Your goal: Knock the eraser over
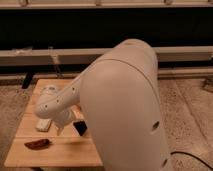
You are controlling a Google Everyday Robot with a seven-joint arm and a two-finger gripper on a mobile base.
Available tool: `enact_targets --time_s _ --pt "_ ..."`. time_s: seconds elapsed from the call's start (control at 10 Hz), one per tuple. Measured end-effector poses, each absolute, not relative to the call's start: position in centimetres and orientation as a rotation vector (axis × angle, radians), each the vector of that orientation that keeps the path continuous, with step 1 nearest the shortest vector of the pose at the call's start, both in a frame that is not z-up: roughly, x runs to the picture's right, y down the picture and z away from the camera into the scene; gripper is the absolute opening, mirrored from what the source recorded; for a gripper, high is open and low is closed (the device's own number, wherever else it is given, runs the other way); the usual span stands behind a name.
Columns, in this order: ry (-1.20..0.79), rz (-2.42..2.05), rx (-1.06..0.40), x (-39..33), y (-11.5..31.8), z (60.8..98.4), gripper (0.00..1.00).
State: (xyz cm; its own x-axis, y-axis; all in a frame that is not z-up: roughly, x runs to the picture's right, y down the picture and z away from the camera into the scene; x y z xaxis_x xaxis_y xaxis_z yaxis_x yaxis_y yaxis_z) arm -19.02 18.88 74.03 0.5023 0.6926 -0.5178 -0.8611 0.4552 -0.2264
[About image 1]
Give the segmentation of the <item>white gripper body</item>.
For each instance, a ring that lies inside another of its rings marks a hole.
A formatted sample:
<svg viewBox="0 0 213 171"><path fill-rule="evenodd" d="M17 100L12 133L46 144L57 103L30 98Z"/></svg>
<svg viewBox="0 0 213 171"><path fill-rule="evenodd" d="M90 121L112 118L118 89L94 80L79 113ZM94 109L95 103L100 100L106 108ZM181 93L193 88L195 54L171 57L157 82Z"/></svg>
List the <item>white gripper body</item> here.
<svg viewBox="0 0 213 171"><path fill-rule="evenodd" d="M60 135L65 126L69 125L76 119L74 112L71 109L65 109L55 115L52 119L55 126L57 127L57 135Z"/></svg>

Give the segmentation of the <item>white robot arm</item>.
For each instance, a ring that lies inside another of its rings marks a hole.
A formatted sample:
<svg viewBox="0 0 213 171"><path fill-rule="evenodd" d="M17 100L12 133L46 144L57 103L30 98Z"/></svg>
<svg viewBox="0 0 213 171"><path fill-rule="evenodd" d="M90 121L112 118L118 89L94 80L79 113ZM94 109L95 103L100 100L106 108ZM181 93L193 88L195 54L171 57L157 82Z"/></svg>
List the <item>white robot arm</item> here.
<svg viewBox="0 0 213 171"><path fill-rule="evenodd" d="M106 171L173 171L162 121L154 49L127 39L66 87L42 95L35 114L63 127L78 104Z"/></svg>

